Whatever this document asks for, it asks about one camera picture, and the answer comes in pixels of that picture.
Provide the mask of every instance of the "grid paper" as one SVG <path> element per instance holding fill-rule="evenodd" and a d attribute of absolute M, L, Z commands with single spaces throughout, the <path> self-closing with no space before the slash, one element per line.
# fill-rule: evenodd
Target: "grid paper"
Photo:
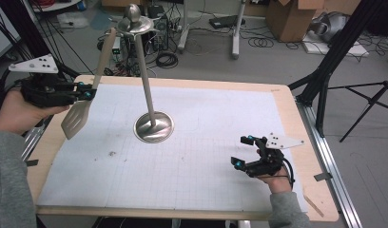
<path fill-rule="evenodd" d="M 273 95 L 177 87 L 151 92 L 155 111 L 175 123 L 167 140 L 145 143 L 133 133 L 147 113 L 141 86 L 100 85 L 87 124 L 64 142 L 37 204 L 271 212 L 268 186 L 235 170 L 230 157 L 260 158 L 256 146 L 240 143 L 241 136 L 284 135 Z M 294 164 L 289 149 L 282 153 Z"/>

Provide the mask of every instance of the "tripod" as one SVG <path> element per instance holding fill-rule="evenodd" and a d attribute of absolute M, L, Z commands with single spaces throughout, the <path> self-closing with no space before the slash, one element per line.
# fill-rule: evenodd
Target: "tripod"
<path fill-rule="evenodd" d="M 361 86 L 377 86 L 377 85 L 383 85 L 383 88 L 381 90 L 378 91 L 377 94 L 375 94 L 375 96 L 373 96 L 372 98 L 356 91 L 355 89 L 353 89 L 353 87 L 361 87 Z M 368 111 L 373 107 L 373 105 L 380 105 L 382 107 L 385 107 L 388 109 L 388 105 L 386 104 L 383 104 L 383 103 L 380 103 L 378 101 L 378 99 L 380 99 L 380 97 L 387 91 L 388 89 L 388 82 L 387 81 L 384 81 L 382 83 L 372 83 L 372 84 L 360 84 L 360 85 L 344 85 L 344 86 L 337 86 L 337 87 L 329 87 L 328 89 L 337 89 L 337 88 L 346 88 L 348 90 L 350 90 L 351 92 L 354 92 L 355 94 L 359 95 L 360 97 L 366 99 L 368 101 L 368 104 L 369 106 L 363 111 L 363 113 L 359 116 L 359 118 L 357 119 L 357 121 L 351 126 L 351 128 L 345 133 L 345 135 L 342 137 L 342 139 L 339 141 L 340 143 L 342 143 L 345 138 L 349 135 L 349 133 L 351 133 L 351 131 L 357 126 L 357 124 L 362 120 L 362 118 L 368 113 Z"/>

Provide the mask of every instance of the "round metal base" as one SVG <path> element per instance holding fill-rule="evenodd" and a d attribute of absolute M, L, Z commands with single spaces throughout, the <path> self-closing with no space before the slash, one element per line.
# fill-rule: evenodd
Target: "round metal base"
<path fill-rule="evenodd" d="M 155 111 L 155 125 L 150 124 L 149 113 L 144 114 L 134 124 L 134 133 L 145 143 L 160 143 L 166 140 L 174 130 L 174 123 L 164 112 Z"/>

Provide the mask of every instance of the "spatula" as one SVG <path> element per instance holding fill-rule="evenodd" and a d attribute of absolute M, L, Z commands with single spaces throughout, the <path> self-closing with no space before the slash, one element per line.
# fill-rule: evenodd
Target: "spatula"
<path fill-rule="evenodd" d="M 112 50 L 115 38 L 116 29 L 111 28 L 110 34 L 103 43 L 102 52 L 99 56 L 99 64 L 93 79 L 93 89 L 97 89 L 100 83 L 100 79 L 102 78 L 102 75 L 105 71 L 105 66 L 110 57 L 110 52 Z M 68 140 L 74 137 L 76 133 L 78 133 L 79 130 L 84 127 L 85 123 L 87 122 L 87 116 L 89 114 L 90 104 L 92 101 L 93 100 L 75 103 L 68 112 L 67 116 L 64 118 L 63 122 L 61 123 L 61 127 L 63 128 Z"/>

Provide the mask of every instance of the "wooden table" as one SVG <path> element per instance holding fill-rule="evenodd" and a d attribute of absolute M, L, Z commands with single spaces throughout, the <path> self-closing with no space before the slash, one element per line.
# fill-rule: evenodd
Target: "wooden table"
<path fill-rule="evenodd" d="M 80 76 L 79 81 L 92 83 L 92 76 Z M 308 204 L 307 215 L 315 221 L 335 221 L 339 219 L 336 205 L 325 181 L 316 181 L 315 175 L 322 171 L 315 151 L 310 143 L 306 129 L 293 96 L 286 85 L 263 85 L 228 82 L 205 82 L 170 79 L 150 79 L 151 86 L 189 87 L 209 89 L 232 89 L 243 91 L 271 92 L 275 98 L 281 116 L 282 126 L 288 137 L 303 139 L 303 146 L 293 147 L 293 159 L 301 177 L 303 195 Z M 103 77 L 103 84 L 140 86 L 140 78 Z M 47 179 L 51 164 L 66 137 L 60 123 L 67 113 L 55 115 L 46 132 L 37 144 L 30 160 L 39 160 L 38 165 L 29 167 L 28 181 L 34 202 L 37 201 Z M 40 215 L 85 215 L 140 218 L 175 218 L 175 219 L 240 219 L 264 220 L 268 215 L 245 212 L 214 212 L 214 211 L 177 211 L 147 210 L 124 208 L 90 208 L 90 207 L 42 207 L 36 206 Z"/>

